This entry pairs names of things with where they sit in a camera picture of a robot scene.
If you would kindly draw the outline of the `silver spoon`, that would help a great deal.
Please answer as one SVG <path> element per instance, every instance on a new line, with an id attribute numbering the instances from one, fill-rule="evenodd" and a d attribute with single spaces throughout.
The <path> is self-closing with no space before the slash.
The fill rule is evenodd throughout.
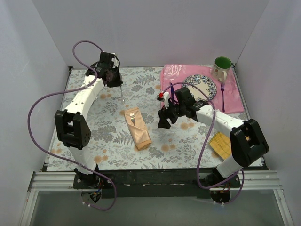
<path id="1" fill-rule="evenodd" d="M 122 89 L 122 86 L 120 86 L 120 94 L 121 94 L 121 101 L 122 101 L 122 104 L 125 104 L 125 98 L 124 98 L 124 95 L 123 95 L 123 89 Z"/>

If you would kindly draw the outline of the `orange satin napkin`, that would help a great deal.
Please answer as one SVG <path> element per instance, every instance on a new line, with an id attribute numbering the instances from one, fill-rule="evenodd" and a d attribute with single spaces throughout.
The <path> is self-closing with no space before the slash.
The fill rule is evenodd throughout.
<path id="1" fill-rule="evenodd" d="M 134 113 L 135 115 L 135 126 L 130 120 L 130 113 Z M 138 107 L 128 109 L 124 112 L 124 116 L 136 148 L 140 151 L 141 149 L 149 146 L 152 143 L 152 140 L 143 120 L 140 109 Z"/>

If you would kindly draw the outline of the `silver fork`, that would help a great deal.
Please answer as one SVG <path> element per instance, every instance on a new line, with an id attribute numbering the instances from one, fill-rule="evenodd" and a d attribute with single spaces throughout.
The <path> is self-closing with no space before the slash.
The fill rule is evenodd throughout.
<path id="1" fill-rule="evenodd" d="M 135 126 L 135 115 L 134 115 L 134 113 L 130 113 L 129 114 L 129 116 L 130 116 L 130 120 L 131 120 L 131 122 L 132 122 L 132 124 Z"/>

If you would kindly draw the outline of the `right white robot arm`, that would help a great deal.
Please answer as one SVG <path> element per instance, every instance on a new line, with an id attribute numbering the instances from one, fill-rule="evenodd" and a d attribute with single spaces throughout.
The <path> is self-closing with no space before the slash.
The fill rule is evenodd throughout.
<path id="1" fill-rule="evenodd" d="M 158 111 L 158 128 L 169 129 L 178 117 L 186 116 L 196 122 L 209 125 L 230 139 L 231 154 L 217 165 L 204 179 L 197 178 L 200 188 L 223 187 L 229 183 L 240 170 L 250 166 L 269 151 L 269 146 L 254 119 L 239 120 L 215 110 L 209 101 L 196 101 L 187 87 L 175 91 L 175 98 L 169 92 L 162 91 L 157 99 L 163 102 Z"/>

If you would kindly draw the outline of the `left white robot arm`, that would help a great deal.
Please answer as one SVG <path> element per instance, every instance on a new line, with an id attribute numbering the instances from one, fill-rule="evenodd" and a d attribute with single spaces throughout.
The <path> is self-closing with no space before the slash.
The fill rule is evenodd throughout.
<path id="1" fill-rule="evenodd" d="M 120 61 L 115 53 L 101 52 L 100 59 L 91 65 L 83 81 L 82 90 L 64 110 L 56 111 L 55 126 L 59 141 L 69 149 L 79 164 L 74 169 L 79 180 L 89 188 L 96 188 L 100 177 L 90 170 L 98 170 L 87 145 L 91 138 L 91 130 L 86 122 L 87 114 L 99 92 L 105 87 L 122 86 L 119 72 Z"/>

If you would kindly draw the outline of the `floral mug green inside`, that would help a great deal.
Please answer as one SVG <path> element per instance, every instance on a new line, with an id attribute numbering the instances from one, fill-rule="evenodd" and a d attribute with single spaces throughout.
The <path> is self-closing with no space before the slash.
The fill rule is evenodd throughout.
<path id="1" fill-rule="evenodd" d="M 225 82 L 231 65 L 232 62 L 230 59 L 224 56 L 220 56 L 215 59 L 210 74 L 214 79 L 219 80 L 220 82 Z"/>

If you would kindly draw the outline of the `purple knife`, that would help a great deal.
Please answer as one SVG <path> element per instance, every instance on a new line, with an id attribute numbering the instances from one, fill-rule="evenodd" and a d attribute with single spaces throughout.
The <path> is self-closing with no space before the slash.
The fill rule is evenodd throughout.
<path id="1" fill-rule="evenodd" d="M 171 91 L 171 93 L 170 93 L 171 101 L 172 101 L 173 104 L 175 104 L 175 99 L 174 99 L 174 97 L 175 97 L 175 94 L 174 94 L 174 86 L 173 86 L 172 83 L 170 83 L 170 91 Z"/>

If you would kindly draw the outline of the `blue floral plate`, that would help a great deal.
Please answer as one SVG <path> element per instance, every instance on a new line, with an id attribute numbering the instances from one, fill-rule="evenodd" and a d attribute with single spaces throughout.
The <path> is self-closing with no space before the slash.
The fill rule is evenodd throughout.
<path id="1" fill-rule="evenodd" d="M 201 91 L 203 91 L 210 100 L 212 100 L 217 94 L 216 84 L 211 78 L 205 75 L 200 75 L 200 74 L 191 75 L 187 77 L 183 82 L 195 85 Z M 200 101 L 200 100 L 208 101 L 203 94 L 201 94 L 198 90 L 196 90 L 191 85 L 182 84 L 182 87 L 187 87 L 196 101 Z"/>

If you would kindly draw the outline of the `pink floral placemat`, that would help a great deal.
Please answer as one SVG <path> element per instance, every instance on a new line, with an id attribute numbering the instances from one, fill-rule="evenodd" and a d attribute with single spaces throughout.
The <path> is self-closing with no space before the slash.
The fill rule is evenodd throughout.
<path id="1" fill-rule="evenodd" d="M 233 71 L 229 70 L 222 92 L 221 82 L 211 76 L 211 69 L 211 66 L 201 65 L 165 65 L 160 73 L 160 89 L 163 91 L 170 84 L 174 84 L 174 90 L 188 87 L 195 100 L 206 100 L 205 96 L 194 87 L 182 82 L 194 84 L 212 100 L 216 109 L 224 108 L 227 114 L 242 113 L 244 107 Z"/>

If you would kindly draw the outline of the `purple fork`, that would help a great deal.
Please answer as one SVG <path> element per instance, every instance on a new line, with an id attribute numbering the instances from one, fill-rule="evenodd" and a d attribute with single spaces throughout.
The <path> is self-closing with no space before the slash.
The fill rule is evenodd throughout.
<path id="1" fill-rule="evenodd" d="M 225 91 L 225 83 L 221 82 L 221 92 L 222 92 L 222 112 L 225 112 L 225 105 L 224 105 L 224 91 Z"/>

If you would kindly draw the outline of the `yellow bamboo mat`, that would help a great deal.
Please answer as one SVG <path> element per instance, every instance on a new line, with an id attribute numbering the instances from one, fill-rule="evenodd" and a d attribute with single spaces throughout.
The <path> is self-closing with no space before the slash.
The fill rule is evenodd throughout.
<path id="1" fill-rule="evenodd" d="M 231 156 L 230 139 L 221 132 L 217 132 L 209 141 L 210 147 L 223 160 Z"/>

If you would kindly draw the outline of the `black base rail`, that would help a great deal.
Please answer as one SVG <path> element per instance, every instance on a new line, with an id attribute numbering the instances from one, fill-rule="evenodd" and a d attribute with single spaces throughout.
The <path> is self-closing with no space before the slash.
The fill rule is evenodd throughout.
<path id="1" fill-rule="evenodd" d="M 212 186 L 224 179 L 217 170 L 205 168 L 187 169 L 137 169 L 101 170 L 100 173 L 111 179 L 117 189 L 118 198 L 126 197 L 197 197 L 210 198 L 210 192 L 202 186 Z"/>

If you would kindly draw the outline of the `aluminium frame rail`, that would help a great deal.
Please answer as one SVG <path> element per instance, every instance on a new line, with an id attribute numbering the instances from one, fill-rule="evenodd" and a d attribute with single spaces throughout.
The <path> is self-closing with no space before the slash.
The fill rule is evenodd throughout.
<path id="1" fill-rule="evenodd" d="M 150 186 L 173 185 L 197 187 L 197 179 L 193 170 L 130 170 L 108 171 L 116 186 Z M 246 171 L 231 179 L 230 188 L 237 190 L 240 185 L 245 190 L 280 190 L 283 188 L 276 171 Z M 29 191 L 69 191 L 92 190 L 83 183 L 74 172 L 36 172 L 33 174 Z"/>

